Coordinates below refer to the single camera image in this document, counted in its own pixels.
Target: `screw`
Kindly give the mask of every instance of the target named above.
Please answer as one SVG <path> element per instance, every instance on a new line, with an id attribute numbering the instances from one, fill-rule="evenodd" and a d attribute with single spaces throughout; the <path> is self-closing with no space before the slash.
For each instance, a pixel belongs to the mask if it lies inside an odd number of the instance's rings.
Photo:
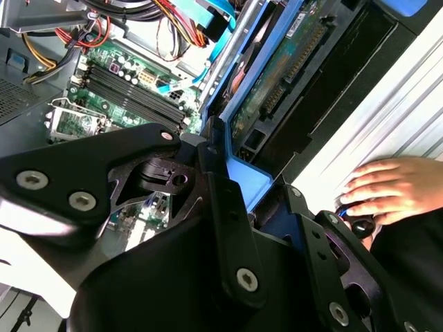
<path id="1" fill-rule="evenodd" d="M 86 38 L 86 41 L 87 41 L 88 43 L 90 43 L 90 42 L 92 42 L 92 41 L 94 40 L 93 35 L 90 35 L 90 34 L 86 35 L 85 38 Z"/>
<path id="2" fill-rule="evenodd" d="M 76 210 L 86 212 L 97 205 L 97 200 L 88 192 L 74 192 L 69 197 L 69 205 Z"/>
<path id="3" fill-rule="evenodd" d="M 161 137 L 163 137 L 166 140 L 173 140 L 174 139 L 174 136 L 171 135 L 170 133 L 168 133 L 167 131 L 162 131 Z"/>
<path id="4" fill-rule="evenodd" d="M 38 171 L 23 171 L 15 179 L 20 187 L 28 190 L 43 189 L 49 183 L 48 177 Z"/>
<path id="5" fill-rule="evenodd" d="M 341 325 L 341 326 L 347 326 L 349 325 L 349 317 L 347 316 L 347 313 L 343 307 L 336 303 L 331 302 L 329 305 L 329 311 L 332 315 L 332 317 Z"/>
<path id="6" fill-rule="evenodd" d="M 297 197 L 301 197 L 302 193 L 300 192 L 300 190 L 298 190 L 297 188 L 292 188 L 292 192 L 294 195 L 296 195 Z"/>
<path id="7" fill-rule="evenodd" d="M 248 292 L 255 292 L 258 288 L 257 277 L 247 268 L 239 268 L 237 271 L 237 282 Z"/>
<path id="8" fill-rule="evenodd" d="M 209 146 L 208 151 L 212 152 L 213 154 L 217 154 L 217 150 L 214 147 Z"/>
<path id="9" fill-rule="evenodd" d="M 338 219 L 336 216 L 334 216 L 333 214 L 329 214 L 328 215 L 330 221 L 332 221 L 332 223 L 338 223 Z"/>
<path id="10" fill-rule="evenodd" d="M 404 329 L 406 332 L 418 332 L 410 322 L 404 322 Z"/>

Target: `circuit chip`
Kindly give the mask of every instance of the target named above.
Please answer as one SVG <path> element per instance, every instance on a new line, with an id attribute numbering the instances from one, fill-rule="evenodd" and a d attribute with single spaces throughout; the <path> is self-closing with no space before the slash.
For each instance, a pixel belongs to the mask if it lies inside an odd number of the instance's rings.
<path id="1" fill-rule="evenodd" d="M 120 66 L 115 63 L 112 63 L 111 66 L 109 66 L 109 71 L 111 73 L 118 74 L 119 70 L 120 70 Z"/>

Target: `human hand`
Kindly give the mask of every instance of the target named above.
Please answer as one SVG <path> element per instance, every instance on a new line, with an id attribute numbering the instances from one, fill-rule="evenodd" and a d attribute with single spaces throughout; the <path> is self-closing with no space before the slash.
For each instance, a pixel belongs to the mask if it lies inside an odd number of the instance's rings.
<path id="1" fill-rule="evenodd" d="M 342 204 L 349 216 L 374 215 L 380 225 L 443 207 L 443 163 L 425 158 L 380 160 L 357 168 L 345 186 Z"/>

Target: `cable connector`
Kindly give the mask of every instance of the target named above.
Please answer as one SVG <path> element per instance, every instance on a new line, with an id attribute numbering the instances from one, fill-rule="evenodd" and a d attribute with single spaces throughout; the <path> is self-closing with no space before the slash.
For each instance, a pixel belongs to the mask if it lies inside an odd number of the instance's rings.
<path id="1" fill-rule="evenodd" d="M 97 12 L 88 12 L 87 17 L 91 21 L 95 21 L 95 20 L 97 20 L 100 17 L 100 14 L 97 13 Z"/>

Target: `ventilation grille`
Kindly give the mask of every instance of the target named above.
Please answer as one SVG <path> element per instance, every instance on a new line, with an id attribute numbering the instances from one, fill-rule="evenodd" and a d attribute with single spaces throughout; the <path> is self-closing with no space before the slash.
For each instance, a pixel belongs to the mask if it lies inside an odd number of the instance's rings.
<path id="1" fill-rule="evenodd" d="M 38 95 L 0 78 L 0 122 L 2 118 L 20 110 L 26 103 L 38 99 Z"/>

